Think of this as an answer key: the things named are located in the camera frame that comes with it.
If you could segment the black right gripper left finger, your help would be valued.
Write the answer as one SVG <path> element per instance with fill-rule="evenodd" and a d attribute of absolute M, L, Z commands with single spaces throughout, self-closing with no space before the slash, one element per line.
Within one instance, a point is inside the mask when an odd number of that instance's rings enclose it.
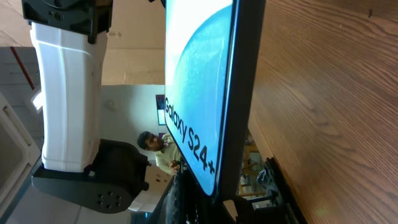
<path fill-rule="evenodd" d="M 172 177 L 155 210 L 147 219 L 149 224 L 214 224 L 218 221 L 212 198 L 197 184 L 185 162 Z"/>

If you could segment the Galaxy S24+ smartphone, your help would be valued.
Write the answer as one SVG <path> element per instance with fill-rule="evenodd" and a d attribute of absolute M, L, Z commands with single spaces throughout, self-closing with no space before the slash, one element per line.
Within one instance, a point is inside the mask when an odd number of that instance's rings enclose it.
<path fill-rule="evenodd" d="M 238 189 L 264 0 L 167 0 L 165 122 L 201 191 Z"/>

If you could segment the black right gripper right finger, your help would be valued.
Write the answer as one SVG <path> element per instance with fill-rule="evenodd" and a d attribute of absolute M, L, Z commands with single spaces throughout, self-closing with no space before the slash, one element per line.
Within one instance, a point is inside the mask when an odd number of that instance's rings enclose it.
<path fill-rule="evenodd" d="M 223 202 L 229 216 L 235 223 L 288 224 L 289 217 L 284 207 L 254 208 L 249 200 L 235 197 Z"/>

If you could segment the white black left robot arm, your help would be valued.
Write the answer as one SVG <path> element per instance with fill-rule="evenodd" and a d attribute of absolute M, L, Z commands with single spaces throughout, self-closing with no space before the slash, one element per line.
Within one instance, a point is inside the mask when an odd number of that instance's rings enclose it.
<path fill-rule="evenodd" d="M 32 185 L 100 213 L 127 210 L 149 188 L 148 160 L 100 138 L 101 79 L 110 0 L 23 0 L 44 98 L 42 165 Z"/>

